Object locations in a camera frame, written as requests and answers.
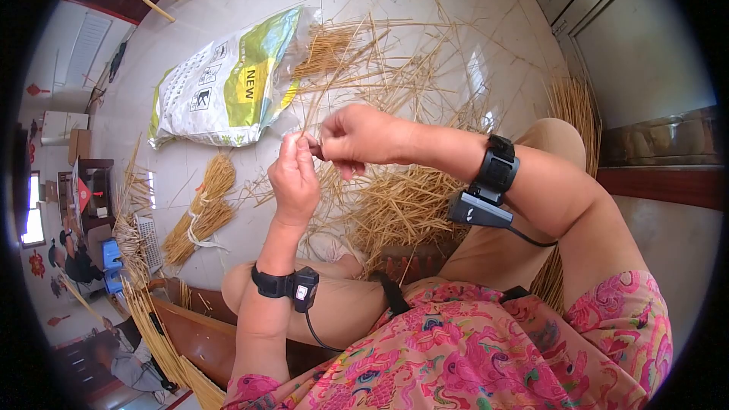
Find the knee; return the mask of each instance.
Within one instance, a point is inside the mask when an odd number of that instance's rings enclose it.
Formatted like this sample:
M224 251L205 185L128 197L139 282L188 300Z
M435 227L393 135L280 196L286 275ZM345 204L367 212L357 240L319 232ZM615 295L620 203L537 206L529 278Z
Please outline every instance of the knee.
M255 261L239 264L235 268L229 270L223 277L223 283L220 291L223 295L225 305L232 313L238 314L238 308L241 306L243 292L251 281L251 268Z
M549 152L585 169L585 143L569 122L542 118L533 124L532 129L538 138L535 145L529 147Z

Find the black wrist band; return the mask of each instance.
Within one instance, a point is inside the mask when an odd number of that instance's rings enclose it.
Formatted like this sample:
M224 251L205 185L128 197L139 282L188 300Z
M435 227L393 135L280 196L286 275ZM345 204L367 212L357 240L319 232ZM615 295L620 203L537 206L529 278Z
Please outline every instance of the black wrist band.
M486 155L474 182L503 194L511 188L519 159L514 155L514 144L504 137L492 134L488 138Z
M251 279L258 287L258 294L267 298L283 298L284 296L292 296L294 294L294 274L286 276L272 276L256 269L256 265L251 268Z

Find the tiled floor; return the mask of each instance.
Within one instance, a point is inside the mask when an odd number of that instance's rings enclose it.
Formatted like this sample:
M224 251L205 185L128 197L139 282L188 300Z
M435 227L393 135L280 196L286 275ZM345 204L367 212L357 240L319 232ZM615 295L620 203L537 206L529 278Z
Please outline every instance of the tiled floor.
M440 0L451 19L474 22L460 34L464 55L489 88L488 102L503 116L501 133L515 137L539 117L546 116L544 84L550 75L565 73L564 60L550 27L535 0ZM92 157L114 159L120 172L133 143L146 134L152 93L163 73L215 37L243 29L290 8L320 7L324 19L341 22L372 13L374 19L438 19L434 0L162 0L159 5L176 17L169 23L150 12L128 43L117 77L104 105L92 120ZM412 55L419 37L403 35L402 55ZM465 76L451 76L449 88L467 91ZM248 148L232 151L237 183L257 178L276 158L280 138L264 134ZM164 238L185 214L206 161L216 148L192 142L172 142L161 150L142 144L137 163L154 172L158 236ZM275 205L253 209L246 203L231 223L220 229L221 249L197 251L179 272L188 284L219 288L227 269L256 259Z

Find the black shirt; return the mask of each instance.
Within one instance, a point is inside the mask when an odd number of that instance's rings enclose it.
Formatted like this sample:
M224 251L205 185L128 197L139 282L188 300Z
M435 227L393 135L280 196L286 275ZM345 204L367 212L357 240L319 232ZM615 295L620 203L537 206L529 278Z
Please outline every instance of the black shirt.
M66 232L61 232L58 236L64 248L66 247L67 236ZM85 245L80 246L74 256L66 255L66 266L63 268L69 278L78 283L91 283L93 280L102 280L104 278L104 272L91 263L91 257L89 257Z

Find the white plastic basket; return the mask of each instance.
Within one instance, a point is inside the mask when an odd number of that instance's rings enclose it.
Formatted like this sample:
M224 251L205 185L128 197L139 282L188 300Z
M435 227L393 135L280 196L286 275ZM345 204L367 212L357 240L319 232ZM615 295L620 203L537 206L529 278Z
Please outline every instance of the white plastic basket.
M150 268L150 275L162 267L162 254L159 252L159 243L157 242L157 232L155 231L155 221L147 217L139 217L134 214L137 221L137 230L144 240L147 252L147 266Z

